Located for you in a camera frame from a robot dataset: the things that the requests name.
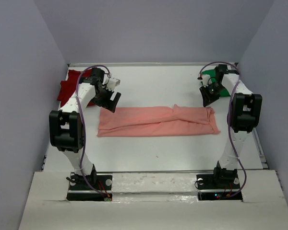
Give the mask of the pink t-shirt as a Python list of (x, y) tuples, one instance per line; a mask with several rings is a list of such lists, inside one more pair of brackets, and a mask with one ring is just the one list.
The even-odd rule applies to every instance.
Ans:
[(101, 109), (98, 137), (172, 137), (217, 135), (211, 107), (119, 107)]

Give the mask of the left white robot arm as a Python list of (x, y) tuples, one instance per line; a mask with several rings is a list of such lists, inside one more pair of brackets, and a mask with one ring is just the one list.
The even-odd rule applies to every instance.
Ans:
[(89, 160), (86, 149), (84, 109), (89, 103), (115, 112), (121, 94), (115, 92), (120, 80), (111, 76), (104, 65), (92, 65), (77, 78), (75, 91), (59, 110), (49, 114), (50, 143), (62, 152), (74, 168), (75, 179), (70, 181), (92, 189), (97, 182), (97, 172)]

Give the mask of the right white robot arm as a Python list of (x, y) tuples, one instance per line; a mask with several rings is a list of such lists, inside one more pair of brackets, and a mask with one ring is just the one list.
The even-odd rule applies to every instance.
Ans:
[(214, 73), (215, 75), (210, 77), (200, 70), (198, 75), (198, 80), (202, 84), (200, 93), (205, 107), (217, 101), (221, 92), (229, 93), (228, 140), (213, 173), (198, 175), (195, 186), (199, 190), (217, 190), (229, 185), (238, 189), (240, 154), (248, 135), (258, 126), (263, 98), (245, 86), (235, 65), (217, 62)]

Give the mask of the green t-shirt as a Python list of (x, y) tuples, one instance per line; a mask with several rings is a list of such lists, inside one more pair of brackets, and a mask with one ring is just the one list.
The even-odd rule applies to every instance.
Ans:
[[(202, 75), (209, 75), (209, 81), (208, 81), (209, 85), (216, 81), (216, 74), (214, 69), (205, 70), (202, 72)], [(229, 96), (230, 94), (226, 89), (220, 92), (220, 97), (229, 97)]]

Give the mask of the red folded t-shirt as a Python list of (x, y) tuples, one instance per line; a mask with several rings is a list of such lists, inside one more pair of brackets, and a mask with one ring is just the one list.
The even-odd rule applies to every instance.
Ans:
[(80, 71), (69, 70), (67, 80), (60, 82), (60, 92), (57, 100), (60, 102), (61, 107), (67, 103), (69, 98), (75, 92), (76, 83), (80, 74)]

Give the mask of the white cardboard front cover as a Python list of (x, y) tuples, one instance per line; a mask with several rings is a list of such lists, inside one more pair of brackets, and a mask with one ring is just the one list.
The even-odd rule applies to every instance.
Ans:
[(249, 171), (242, 200), (200, 201), (194, 173), (114, 173), (112, 201), (69, 201), (70, 172), (36, 172), (22, 230), (288, 230), (274, 171)]

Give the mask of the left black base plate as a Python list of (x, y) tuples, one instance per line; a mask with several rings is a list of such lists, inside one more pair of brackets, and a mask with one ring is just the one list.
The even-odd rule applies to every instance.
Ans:
[(67, 200), (69, 201), (112, 201), (112, 181), (111, 174), (97, 174), (96, 183), (93, 184), (87, 179), (91, 186), (89, 186), (83, 177), (71, 174), (66, 177), (69, 182)]

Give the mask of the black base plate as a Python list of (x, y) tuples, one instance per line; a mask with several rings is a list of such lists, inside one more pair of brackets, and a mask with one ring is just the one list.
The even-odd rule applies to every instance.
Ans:
[(112, 201), (112, 181), (111, 174), (97, 174), (96, 183), (93, 184), (87, 179), (91, 186), (89, 186), (83, 177), (71, 174), (66, 177), (69, 182), (67, 200), (69, 201)]
[(243, 200), (241, 192), (234, 195), (240, 190), (238, 176), (229, 182), (215, 182), (214, 175), (211, 173), (197, 174), (194, 186), (197, 189), (199, 201)]

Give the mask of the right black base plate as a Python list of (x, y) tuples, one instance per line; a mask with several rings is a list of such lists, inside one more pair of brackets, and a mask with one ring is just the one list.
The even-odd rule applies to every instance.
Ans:
[(197, 189), (199, 201), (243, 200), (241, 192), (234, 195), (240, 190), (238, 176), (229, 182), (215, 182), (214, 175), (211, 173), (197, 174), (194, 186)]

